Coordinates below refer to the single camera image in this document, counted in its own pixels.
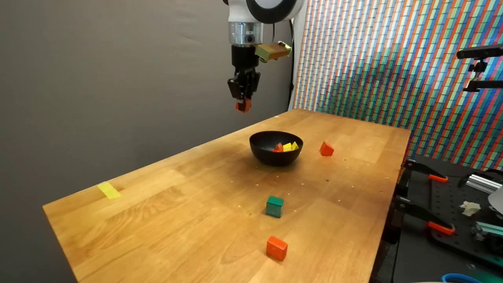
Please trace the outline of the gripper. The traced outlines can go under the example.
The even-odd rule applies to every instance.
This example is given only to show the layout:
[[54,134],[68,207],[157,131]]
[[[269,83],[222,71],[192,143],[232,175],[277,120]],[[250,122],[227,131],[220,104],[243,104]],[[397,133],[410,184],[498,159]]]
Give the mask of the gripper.
[[[255,68],[259,65],[259,57],[255,54],[255,45],[231,46],[231,63],[234,66],[234,76],[228,79],[228,87],[237,103],[245,102],[245,107],[251,107],[253,94],[257,91],[261,73]],[[241,91],[239,77],[246,77],[244,95]]]

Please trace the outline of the green wooden block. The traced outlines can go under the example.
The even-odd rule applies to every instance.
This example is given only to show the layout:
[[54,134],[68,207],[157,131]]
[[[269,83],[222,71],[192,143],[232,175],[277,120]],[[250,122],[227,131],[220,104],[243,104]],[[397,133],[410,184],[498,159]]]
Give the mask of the green wooden block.
[[269,196],[266,201],[265,213],[268,216],[280,218],[283,214],[283,208],[284,199],[275,196]]

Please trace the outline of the green metal profile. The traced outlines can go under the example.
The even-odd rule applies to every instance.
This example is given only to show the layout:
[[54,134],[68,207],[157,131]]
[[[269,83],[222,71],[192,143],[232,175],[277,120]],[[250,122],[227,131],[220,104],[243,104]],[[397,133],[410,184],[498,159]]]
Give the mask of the green metal profile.
[[471,233],[477,241],[481,242],[489,239],[503,239],[503,227],[485,222],[476,221],[471,228]]

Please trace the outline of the multicoloured patterned board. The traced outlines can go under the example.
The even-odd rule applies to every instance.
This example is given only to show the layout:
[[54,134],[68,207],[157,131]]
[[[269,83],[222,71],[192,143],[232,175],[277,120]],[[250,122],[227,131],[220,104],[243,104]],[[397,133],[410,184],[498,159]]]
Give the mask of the multicoloured patterned board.
[[503,89],[465,92],[503,0],[305,0],[290,108],[409,129],[408,156],[503,169]]

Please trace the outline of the black bowl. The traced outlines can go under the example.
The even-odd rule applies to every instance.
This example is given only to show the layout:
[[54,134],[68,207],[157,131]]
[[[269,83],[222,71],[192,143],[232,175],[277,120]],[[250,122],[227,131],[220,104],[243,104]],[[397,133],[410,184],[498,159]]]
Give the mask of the black bowl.
[[[304,141],[300,137],[277,130],[260,131],[249,137],[250,150],[261,163],[275,167],[284,167],[293,163],[300,155]],[[298,149],[289,152],[275,152],[278,144],[296,143]]]

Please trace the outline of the silver aluminium profile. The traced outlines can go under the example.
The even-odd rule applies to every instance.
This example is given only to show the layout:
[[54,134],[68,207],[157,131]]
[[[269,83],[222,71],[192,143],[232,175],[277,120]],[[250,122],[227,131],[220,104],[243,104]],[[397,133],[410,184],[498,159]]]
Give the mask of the silver aluminium profile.
[[488,195],[493,194],[503,187],[503,184],[475,174],[468,176],[466,185],[481,192],[485,192]]

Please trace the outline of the crumpled piece of paper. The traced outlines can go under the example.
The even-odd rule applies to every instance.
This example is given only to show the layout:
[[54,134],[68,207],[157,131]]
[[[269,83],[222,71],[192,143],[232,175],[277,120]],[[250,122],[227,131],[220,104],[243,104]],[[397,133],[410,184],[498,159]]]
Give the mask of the crumpled piece of paper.
[[462,215],[465,215],[467,217],[471,217],[481,210],[480,204],[470,201],[463,201],[463,204],[461,204],[459,207],[463,209]]

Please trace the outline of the strip of yellow tape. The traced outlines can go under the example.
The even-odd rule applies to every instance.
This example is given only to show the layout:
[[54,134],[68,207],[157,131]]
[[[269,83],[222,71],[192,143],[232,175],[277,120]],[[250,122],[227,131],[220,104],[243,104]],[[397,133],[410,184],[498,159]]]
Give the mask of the strip of yellow tape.
[[121,197],[120,192],[109,182],[99,183],[97,187],[108,199],[117,199]]

